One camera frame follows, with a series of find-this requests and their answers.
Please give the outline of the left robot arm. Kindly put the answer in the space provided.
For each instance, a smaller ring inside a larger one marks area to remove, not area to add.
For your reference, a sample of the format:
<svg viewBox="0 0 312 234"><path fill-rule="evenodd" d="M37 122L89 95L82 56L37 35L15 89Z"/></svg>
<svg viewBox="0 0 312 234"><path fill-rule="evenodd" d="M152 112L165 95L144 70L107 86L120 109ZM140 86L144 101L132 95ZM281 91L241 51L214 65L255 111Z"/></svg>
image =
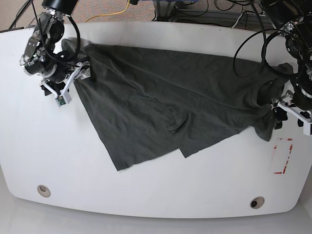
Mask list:
<svg viewBox="0 0 312 234"><path fill-rule="evenodd" d="M272 68L266 61L264 65L274 74L290 80L293 91L287 91L274 102L275 112L279 114L277 128L287 120L290 113L297 117L298 126L305 135L312 134L312 2L310 0L261 0L259 5L273 23L276 31L271 34L262 47L266 49L272 39L283 33L288 53L297 60L296 74L284 74Z"/></svg>

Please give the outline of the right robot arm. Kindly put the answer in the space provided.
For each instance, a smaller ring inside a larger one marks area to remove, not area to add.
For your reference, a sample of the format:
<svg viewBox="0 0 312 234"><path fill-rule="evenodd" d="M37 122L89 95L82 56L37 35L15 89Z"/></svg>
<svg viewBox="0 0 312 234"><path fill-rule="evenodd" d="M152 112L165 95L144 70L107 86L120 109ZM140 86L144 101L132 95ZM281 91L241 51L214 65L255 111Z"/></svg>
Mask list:
<svg viewBox="0 0 312 234"><path fill-rule="evenodd" d="M39 17L35 17L34 31L20 59L20 65L27 75L43 77L43 84L40 87L45 96L61 95L61 91L65 88L64 80L78 68L77 62L82 62L80 78L96 81L96 78L92 77L91 65L86 64L89 63L88 56L84 56L80 50L80 31L71 17L76 4L76 0L43 1L42 7L45 11ZM63 50L55 54L55 45L64 34L64 16L68 17L75 29L77 45L70 51Z"/></svg>

